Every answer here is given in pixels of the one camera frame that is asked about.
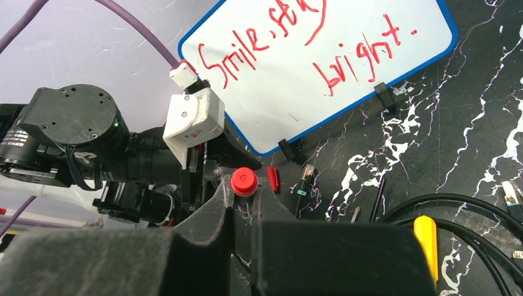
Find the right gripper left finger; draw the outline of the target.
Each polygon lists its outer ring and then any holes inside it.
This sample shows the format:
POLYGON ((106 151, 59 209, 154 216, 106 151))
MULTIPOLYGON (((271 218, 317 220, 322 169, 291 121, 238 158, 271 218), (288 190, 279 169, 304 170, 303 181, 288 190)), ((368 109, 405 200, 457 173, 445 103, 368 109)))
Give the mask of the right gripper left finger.
POLYGON ((174 228, 22 234, 1 260, 2 295, 228 295, 231 178, 174 228))

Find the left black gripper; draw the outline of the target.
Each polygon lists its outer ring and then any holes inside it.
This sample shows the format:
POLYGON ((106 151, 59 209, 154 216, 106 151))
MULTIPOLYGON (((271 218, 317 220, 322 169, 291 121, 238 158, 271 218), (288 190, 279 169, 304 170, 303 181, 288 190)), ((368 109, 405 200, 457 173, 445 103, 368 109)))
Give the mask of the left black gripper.
POLYGON ((193 214, 213 191, 204 179, 205 169, 215 168, 222 152, 231 157, 230 167, 257 171, 262 164, 236 139, 226 118, 224 136, 189 149, 189 165, 180 162, 159 138, 160 129, 132 133, 128 147, 114 160, 102 164, 105 181, 102 196, 94 200, 98 213, 124 223, 146 221, 153 225, 177 225, 193 214))

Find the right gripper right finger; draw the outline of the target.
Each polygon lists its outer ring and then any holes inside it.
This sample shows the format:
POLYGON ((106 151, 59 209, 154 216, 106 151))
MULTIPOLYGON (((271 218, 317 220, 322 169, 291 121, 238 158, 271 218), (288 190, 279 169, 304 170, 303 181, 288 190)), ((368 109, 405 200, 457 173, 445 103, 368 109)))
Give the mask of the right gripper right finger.
POLYGON ((253 198, 251 256, 254 295, 435 295, 411 230, 298 220, 266 181, 253 198))

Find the yellow handled screwdriver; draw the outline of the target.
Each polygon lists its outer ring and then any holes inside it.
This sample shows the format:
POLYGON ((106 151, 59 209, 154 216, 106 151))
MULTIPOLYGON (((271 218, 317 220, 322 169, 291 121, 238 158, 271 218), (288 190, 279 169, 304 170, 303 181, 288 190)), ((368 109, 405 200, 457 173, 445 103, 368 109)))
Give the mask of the yellow handled screwdriver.
POLYGON ((413 231, 422 247, 430 275, 434 285, 436 285, 439 279, 437 225, 431 217, 423 215, 414 220, 413 231))

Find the red marker cap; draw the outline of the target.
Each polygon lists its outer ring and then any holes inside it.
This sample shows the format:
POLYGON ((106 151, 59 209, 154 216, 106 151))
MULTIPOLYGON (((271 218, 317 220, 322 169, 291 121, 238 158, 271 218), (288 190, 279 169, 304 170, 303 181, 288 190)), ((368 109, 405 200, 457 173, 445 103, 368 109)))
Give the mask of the red marker cap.
POLYGON ((280 181, 279 181, 279 172, 278 170, 273 166, 268 166, 266 168, 266 174, 268 181, 270 182, 270 186, 272 188, 272 191, 275 194, 278 194, 279 188, 280 188, 280 181))

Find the whiteboard metal stand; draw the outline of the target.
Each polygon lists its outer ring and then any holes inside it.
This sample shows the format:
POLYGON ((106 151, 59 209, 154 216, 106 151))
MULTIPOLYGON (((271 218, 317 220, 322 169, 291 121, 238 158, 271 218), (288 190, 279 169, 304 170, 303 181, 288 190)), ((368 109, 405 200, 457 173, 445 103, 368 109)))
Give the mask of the whiteboard metal stand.
MULTIPOLYGON (((380 83, 374 87, 374 90, 376 92, 376 97, 379 99, 382 106, 391 113, 396 112, 398 108, 398 101, 387 85, 385 83, 380 83)), ((305 159, 301 151, 303 147, 302 142, 302 138, 298 138, 294 142, 289 142, 287 139, 282 139, 278 142, 278 146, 286 160, 294 162, 298 165, 303 165, 305 163, 305 159)))

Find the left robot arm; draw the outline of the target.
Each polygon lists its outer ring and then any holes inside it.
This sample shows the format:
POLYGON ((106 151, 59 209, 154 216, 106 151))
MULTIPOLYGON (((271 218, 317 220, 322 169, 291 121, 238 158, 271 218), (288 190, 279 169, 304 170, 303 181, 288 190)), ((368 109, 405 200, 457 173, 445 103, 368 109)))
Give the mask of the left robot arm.
POLYGON ((1 176, 127 223, 180 222, 214 193, 216 167, 261 168, 229 131, 208 81, 171 99, 163 126, 131 132, 100 87, 39 88, 1 105, 1 176))

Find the blue framed whiteboard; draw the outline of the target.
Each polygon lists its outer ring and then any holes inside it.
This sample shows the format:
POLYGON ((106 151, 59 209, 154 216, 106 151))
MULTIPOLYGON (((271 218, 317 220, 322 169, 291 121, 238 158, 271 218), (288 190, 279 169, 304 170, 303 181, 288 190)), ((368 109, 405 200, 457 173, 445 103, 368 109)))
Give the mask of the blue framed whiteboard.
POLYGON ((178 54, 269 155, 447 55, 458 29, 445 1, 220 1, 178 54))

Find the white red marker pen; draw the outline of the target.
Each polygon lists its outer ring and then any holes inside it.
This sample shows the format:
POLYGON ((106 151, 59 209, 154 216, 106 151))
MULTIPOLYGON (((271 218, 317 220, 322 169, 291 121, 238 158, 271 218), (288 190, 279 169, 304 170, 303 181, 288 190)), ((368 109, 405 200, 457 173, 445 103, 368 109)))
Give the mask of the white red marker pen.
POLYGON ((238 168, 231 176, 234 204, 244 220, 252 219, 253 201, 258 184, 257 175, 247 167, 238 168))

